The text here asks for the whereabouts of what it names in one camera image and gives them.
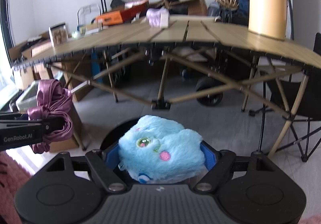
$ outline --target wooden table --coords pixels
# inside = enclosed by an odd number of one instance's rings
[[[120,52],[113,56],[109,56],[108,49],[115,46],[118,47]],[[182,56],[175,55],[172,50],[176,46],[190,46],[193,49],[198,49],[202,46],[220,47],[227,54],[251,67],[250,78],[237,82],[221,73],[200,64],[193,63]],[[83,55],[86,55],[91,54],[93,51],[103,52],[106,60],[115,59],[125,52],[132,52],[132,54],[128,58],[112,66],[107,62],[107,69],[95,75],[93,78],[86,78],[82,75],[77,75],[75,71],[73,73],[64,71],[63,69],[53,65],[53,63],[60,61],[75,61],[73,59],[75,54],[82,53]],[[239,57],[239,52],[252,55],[253,62],[250,63],[249,61]],[[256,66],[256,59],[260,56],[266,56],[268,58],[273,73],[254,78],[254,71],[256,68],[259,68]],[[111,77],[113,72],[117,71],[120,67],[129,65],[138,60],[151,58],[165,60],[157,100],[149,101],[114,87]],[[278,70],[278,67],[272,65],[271,59],[278,59],[291,65],[284,66],[282,70]],[[170,61],[175,61],[193,68],[223,82],[224,85],[205,89],[185,96],[171,98],[165,101],[163,93],[168,64]],[[86,87],[86,85],[92,85],[114,93],[116,100],[117,94],[120,94],[143,102],[144,104],[150,104],[158,109],[169,109],[171,104],[177,102],[217,94],[233,88],[238,89],[245,93],[242,110],[245,109],[248,96],[252,96],[287,119],[283,130],[269,153],[269,156],[272,156],[275,153],[278,145],[295,117],[309,79],[309,73],[321,71],[321,56],[306,47],[296,44],[294,41],[278,41],[253,34],[244,26],[222,24],[215,22],[214,18],[211,17],[194,16],[171,16],[170,26],[166,29],[152,28],[146,22],[113,26],[97,34],[89,35],[78,40],[72,40],[57,47],[47,49],[37,56],[16,65],[14,69],[21,69],[22,67],[37,63],[45,63],[48,67],[55,67],[56,69],[66,72],[70,77],[82,81],[83,83],[76,90]],[[279,83],[279,78],[300,71],[303,71],[305,75],[301,82],[295,103],[290,110],[282,86]],[[107,86],[96,81],[97,79],[107,75],[110,77],[111,86]],[[284,110],[250,89],[252,84],[267,80],[277,81],[284,102]]]

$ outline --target pink cheek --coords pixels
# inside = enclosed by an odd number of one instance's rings
[[[169,154],[169,152],[167,151],[162,151],[160,154],[159,154],[159,157],[162,161],[168,161],[170,158],[171,158],[171,155]]]

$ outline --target folding chair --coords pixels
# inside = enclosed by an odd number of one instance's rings
[[[314,52],[321,54],[321,34],[316,34],[315,44],[314,44]],[[266,75],[267,72],[260,71],[261,76]],[[282,88],[284,90],[285,97],[288,101],[288,105],[290,109],[292,108],[296,95],[298,93],[300,82],[288,82],[284,80],[280,80],[280,83],[282,85]],[[278,85],[276,80],[271,80],[267,82],[263,82],[263,95],[265,97],[266,95],[266,84],[268,85],[269,89],[271,90],[271,99],[270,101],[278,105],[279,107],[284,109],[284,101],[282,99],[282,96],[280,94]],[[264,122],[265,122],[265,114],[267,112],[270,112],[272,110],[266,109],[266,106],[263,105],[263,107],[257,111],[250,110],[249,115],[255,116],[257,113],[262,112],[262,127],[261,127],[261,136],[260,136],[260,142],[259,142],[259,148],[258,150],[261,151],[262,147],[262,141],[263,141],[263,135],[264,135]],[[302,97],[301,104],[299,105],[298,111],[296,115],[307,117],[307,119],[295,119],[291,123],[291,131],[293,132],[295,141],[284,145],[280,148],[278,148],[276,151],[284,150],[292,145],[297,144],[301,153],[301,159],[303,162],[307,162],[310,156],[313,154],[313,152],[316,150],[318,145],[321,142],[321,138],[317,142],[317,144],[313,147],[310,153],[308,153],[309,149],[309,138],[310,136],[316,134],[317,132],[321,131],[321,127],[315,129],[314,131],[310,132],[310,123],[312,121],[321,121],[321,75],[317,73],[311,73],[308,84],[306,86],[306,90],[304,92],[304,95]],[[308,132],[303,137],[298,137],[293,123],[294,122],[307,122],[308,123]],[[301,141],[306,139],[306,147],[305,152],[303,152]]]

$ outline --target stuffed animal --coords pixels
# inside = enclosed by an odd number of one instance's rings
[[[119,139],[119,169],[140,183],[176,183],[204,169],[202,137],[172,120],[146,115]]]

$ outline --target green eye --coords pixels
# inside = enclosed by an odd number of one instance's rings
[[[140,140],[138,140],[137,145],[140,148],[144,148],[146,147],[148,144],[150,144],[150,140],[148,140],[148,138],[141,138]]]

